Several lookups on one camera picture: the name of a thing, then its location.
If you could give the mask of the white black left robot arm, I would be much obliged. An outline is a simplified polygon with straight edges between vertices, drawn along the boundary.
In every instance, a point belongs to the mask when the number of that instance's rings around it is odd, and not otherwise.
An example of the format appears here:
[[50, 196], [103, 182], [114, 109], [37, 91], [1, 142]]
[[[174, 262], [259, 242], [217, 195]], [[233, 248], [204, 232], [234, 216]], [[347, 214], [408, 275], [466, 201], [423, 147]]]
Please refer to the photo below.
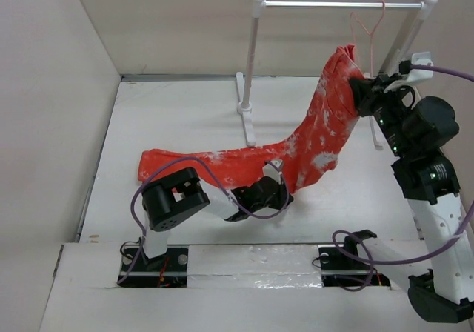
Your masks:
[[249, 217], [271, 219], [293, 202], [281, 171], [269, 165], [258, 181], [229, 191], [212, 186], [199, 178], [195, 168], [186, 167], [147, 184], [141, 197], [147, 228], [139, 261], [149, 270], [164, 264], [168, 231], [200, 211], [240, 222]]

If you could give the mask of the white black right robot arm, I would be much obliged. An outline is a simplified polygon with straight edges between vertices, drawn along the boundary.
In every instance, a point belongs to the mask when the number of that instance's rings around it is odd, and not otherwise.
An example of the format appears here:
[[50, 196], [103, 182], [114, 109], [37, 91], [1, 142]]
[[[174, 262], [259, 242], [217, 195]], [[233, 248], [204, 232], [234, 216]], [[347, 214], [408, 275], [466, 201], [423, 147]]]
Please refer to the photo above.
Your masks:
[[359, 116], [372, 116], [394, 156], [395, 179], [421, 226], [432, 267], [401, 280], [410, 304], [425, 321], [459, 323], [473, 317], [473, 251], [461, 214], [460, 184], [441, 147], [459, 132], [455, 111], [427, 96], [406, 106], [414, 89], [398, 76], [349, 80]]

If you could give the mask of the red white tie-dye trousers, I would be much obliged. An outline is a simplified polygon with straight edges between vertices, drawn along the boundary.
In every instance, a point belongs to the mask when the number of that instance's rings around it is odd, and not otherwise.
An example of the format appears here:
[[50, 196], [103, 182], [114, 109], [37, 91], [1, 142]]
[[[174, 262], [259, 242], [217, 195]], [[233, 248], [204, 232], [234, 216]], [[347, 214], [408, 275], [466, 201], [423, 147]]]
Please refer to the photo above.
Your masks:
[[265, 162], [283, 161], [291, 193], [315, 184], [338, 164], [338, 155], [358, 121], [350, 88], [351, 78], [362, 79], [355, 62], [355, 45], [340, 46], [329, 57], [316, 85], [306, 116], [281, 142], [214, 152], [187, 154], [186, 161], [164, 171], [195, 167], [199, 177], [226, 189], [250, 186], [263, 174]]

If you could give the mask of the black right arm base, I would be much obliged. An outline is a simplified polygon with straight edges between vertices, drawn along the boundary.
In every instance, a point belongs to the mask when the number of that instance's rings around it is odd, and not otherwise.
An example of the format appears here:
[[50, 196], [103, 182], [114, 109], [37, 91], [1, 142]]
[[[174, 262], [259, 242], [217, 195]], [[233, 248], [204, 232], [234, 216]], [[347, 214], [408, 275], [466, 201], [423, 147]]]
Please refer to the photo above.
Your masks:
[[[369, 230], [356, 231], [354, 234], [364, 240], [376, 238], [376, 235]], [[344, 238], [343, 243], [338, 243], [340, 248], [349, 253], [357, 255], [359, 246], [352, 238]], [[325, 288], [338, 287], [346, 291], [359, 291], [370, 275], [370, 267], [362, 262], [358, 262], [341, 254], [335, 245], [321, 245], [318, 247], [318, 256], [312, 260], [312, 266], [321, 271], [322, 285]], [[377, 270], [366, 285], [367, 287], [391, 287], [390, 280]]]

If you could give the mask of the pink wire hanger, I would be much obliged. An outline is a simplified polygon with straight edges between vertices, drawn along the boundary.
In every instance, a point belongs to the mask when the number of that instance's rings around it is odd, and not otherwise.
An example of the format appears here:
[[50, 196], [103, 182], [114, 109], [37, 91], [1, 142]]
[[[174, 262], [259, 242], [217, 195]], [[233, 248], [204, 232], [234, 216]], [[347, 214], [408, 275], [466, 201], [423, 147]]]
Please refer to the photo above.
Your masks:
[[373, 26], [372, 30], [369, 30], [365, 26], [365, 24], [359, 19], [359, 17], [357, 16], [357, 14], [354, 11], [351, 12], [350, 16], [349, 16], [350, 32], [351, 32], [351, 36], [352, 36], [352, 39], [353, 39], [353, 44], [355, 46], [355, 50], [354, 50], [355, 63], [359, 67], [362, 66], [362, 62], [361, 62], [361, 57], [360, 57], [359, 52], [358, 52], [356, 32], [354, 30], [353, 21], [355, 21], [356, 24], [358, 24], [361, 27], [361, 29], [366, 33], [366, 35], [369, 37], [369, 59], [370, 59], [369, 75], [371, 77], [373, 77], [375, 75], [374, 60], [373, 60], [373, 58], [374, 58], [374, 56], [373, 56], [373, 43], [374, 43], [373, 39], [374, 39], [375, 33], [376, 33], [380, 23], [382, 22], [382, 20], [384, 18], [385, 11], [386, 11], [386, 2], [384, 0], [381, 0], [381, 4], [382, 4], [381, 15], [380, 15], [378, 21]]

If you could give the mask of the white clothes rack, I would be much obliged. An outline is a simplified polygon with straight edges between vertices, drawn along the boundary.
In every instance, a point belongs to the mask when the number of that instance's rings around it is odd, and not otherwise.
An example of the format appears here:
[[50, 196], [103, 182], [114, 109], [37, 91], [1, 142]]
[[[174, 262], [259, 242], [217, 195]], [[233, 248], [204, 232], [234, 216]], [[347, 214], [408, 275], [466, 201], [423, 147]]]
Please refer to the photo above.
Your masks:
[[403, 10], [416, 12], [412, 23], [403, 26], [393, 42], [389, 53], [384, 60], [380, 71], [392, 74], [398, 69], [398, 64], [410, 50], [422, 25], [428, 19], [438, 0], [423, 0], [415, 3], [386, 3], [378, 2], [349, 2], [349, 1], [268, 1], [252, 0], [252, 18], [250, 27], [250, 40], [247, 51], [247, 64], [245, 72], [237, 72], [236, 87], [238, 94], [237, 111], [241, 116], [244, 128], [245, 142], [248, 147], [256, 146], [256, 136], [252, 122], [252, 105], [250, 91], [253, 79], [254, 58], [258, 36], [260, 16], [267, 8], [310, 9], [310, 8], [341, 8], [348, 10]]

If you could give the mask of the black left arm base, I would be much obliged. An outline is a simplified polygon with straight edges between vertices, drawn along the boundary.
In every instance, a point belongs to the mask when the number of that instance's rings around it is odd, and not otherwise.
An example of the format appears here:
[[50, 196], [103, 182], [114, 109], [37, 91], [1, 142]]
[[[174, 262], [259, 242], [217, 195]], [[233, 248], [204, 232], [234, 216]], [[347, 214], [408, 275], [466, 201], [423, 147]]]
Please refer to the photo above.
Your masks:
[[121, 267], [117, 285], [122, 288], [186, 288], [189, 248], [172, 246], [164, 255], [147, 258], [140, 241], [119, 248]]

